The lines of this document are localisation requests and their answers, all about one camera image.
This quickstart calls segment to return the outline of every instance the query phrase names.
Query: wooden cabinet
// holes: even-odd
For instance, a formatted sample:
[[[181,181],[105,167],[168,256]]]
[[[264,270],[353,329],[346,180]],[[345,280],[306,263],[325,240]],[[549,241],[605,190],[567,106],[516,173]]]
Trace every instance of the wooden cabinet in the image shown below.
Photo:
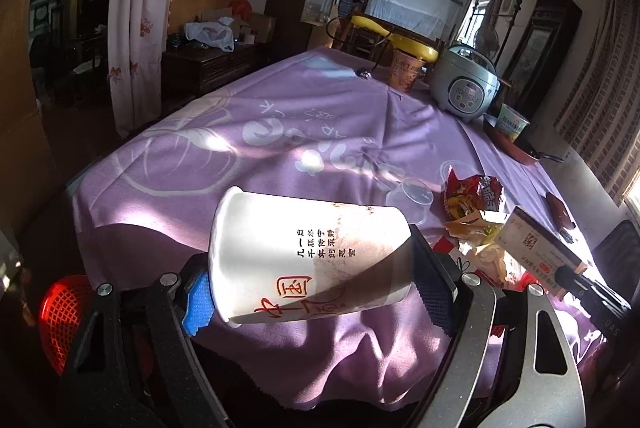
[[[162,96],[193,94],[199,98],[263,68],[267,62],[267,44],[236,44],[232,53],[192,47],[166,51],[162,54]]]
[[[573,0],[538,0],[503,78],[504,102],[533,118],[574,40],[582,11]]]

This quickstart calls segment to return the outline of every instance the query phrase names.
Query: paper cup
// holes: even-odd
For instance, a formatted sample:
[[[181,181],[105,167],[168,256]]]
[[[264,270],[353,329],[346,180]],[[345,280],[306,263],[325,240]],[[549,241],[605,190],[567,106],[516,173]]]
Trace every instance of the paper cup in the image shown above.
[[[230,324],[307,320],[396,303],[413,277],[395,208],[229,188],[213,221],[211,293]]]
[[[389,86],[402,90],[403,92],[410,92],[414,86],[415,79],[425,65],[426,62],[423,60],[405,54],[398,49],[394,50],[394,60],[391,63],[391,77],[388,82]]]
[[[514,142],[528,124],[529,121],[524,116],[521,116],[510,106],[503,103],[495,127],[509,141]]]

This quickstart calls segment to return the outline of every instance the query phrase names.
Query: pan handle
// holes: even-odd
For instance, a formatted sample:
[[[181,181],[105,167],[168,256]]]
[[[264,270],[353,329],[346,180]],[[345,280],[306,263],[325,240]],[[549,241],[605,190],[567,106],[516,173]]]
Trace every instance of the pan handle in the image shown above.
[[[563,163],[564,159],[562,157],[558,157],[557,155],[550,155],[548,153],[538,152],[538,156],[540,159],[549,159],[550,161],[555,161],[557,163]]]

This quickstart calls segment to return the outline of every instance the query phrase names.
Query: white sheet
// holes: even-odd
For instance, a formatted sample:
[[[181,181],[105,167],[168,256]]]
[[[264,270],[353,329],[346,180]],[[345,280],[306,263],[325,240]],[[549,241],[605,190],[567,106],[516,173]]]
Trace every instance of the white sheet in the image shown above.
[[[459,10],[450,0],[369,0],[366,13],[436,40],[448,35]]]

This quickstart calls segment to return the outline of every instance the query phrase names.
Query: red plastic basket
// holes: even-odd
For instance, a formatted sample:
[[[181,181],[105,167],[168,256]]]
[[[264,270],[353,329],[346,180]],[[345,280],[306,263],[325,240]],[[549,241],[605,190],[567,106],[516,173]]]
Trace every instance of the red plastic basket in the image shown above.
[[[62,375],[71,344],[94,290],[84,274],[67,276],[53,284],[40,305],[40,341],[53,369]]]

